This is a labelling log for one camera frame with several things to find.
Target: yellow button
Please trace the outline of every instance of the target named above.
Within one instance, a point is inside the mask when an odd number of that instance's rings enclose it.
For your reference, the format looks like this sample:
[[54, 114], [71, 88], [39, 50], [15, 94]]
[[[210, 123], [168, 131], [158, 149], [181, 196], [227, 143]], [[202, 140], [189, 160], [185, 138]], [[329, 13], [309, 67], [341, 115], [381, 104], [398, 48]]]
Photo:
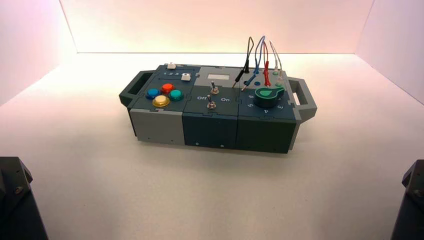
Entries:
[[153, 106], [155, 107], [165, 107], [170, 104], [170, 99], [167, 96], [159, 95], [153, 99]]

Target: green knob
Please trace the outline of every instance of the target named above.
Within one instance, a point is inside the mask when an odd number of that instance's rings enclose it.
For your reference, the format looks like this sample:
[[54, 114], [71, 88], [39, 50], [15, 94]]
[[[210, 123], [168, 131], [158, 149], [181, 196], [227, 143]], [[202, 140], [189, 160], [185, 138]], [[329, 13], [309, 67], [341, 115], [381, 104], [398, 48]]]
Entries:
[[258, 88], [254, 91], [253, 103], [260, 108], [273, 108], [277, 104], [278, 98], [283, 95], [284, 90], [284, 87]]

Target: small white switch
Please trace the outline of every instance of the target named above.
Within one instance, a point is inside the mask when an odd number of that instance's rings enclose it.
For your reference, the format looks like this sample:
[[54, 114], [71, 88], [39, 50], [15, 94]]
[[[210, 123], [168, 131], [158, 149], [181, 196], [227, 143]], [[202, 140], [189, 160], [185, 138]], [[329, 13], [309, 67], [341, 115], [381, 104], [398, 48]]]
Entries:
[[189, 73], [181, 74], [181, 80], [183, 80], [183, 81], [190, 81], [190, 78], [191, 78], [191, 76], [190, 76]]
[[166, 67], [167, 69], [176, 69], [177, 65], [175, 63], [168, 63], [168, 66]]

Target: white table surface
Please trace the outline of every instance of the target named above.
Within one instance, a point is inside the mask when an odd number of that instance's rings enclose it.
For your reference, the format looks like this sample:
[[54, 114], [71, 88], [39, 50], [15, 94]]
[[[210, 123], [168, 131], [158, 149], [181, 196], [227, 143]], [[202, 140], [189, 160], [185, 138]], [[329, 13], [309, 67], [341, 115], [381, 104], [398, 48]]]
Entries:
[[244, 54], [78, 54], [0, 106], [0, 156], [31, 171], [52, 240], [388, 240], [424, 106], [355, 55], [281, 57], [318, 106], [288, 154], [134, 137], [118, 94], [138, 71]]

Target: white wall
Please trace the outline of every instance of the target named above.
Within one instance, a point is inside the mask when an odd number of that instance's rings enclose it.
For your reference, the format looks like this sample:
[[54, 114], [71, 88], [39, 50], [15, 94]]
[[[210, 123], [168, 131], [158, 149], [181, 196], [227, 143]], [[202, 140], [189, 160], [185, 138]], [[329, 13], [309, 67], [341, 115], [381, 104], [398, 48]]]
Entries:
[[59, 0], [0, 1], [0, 105], [75, 53]]
[[424, 0], [375, 0], [356, 54], [424, 104]]
[[77, 51], [354, 53], [373, 0], [61, 0]]

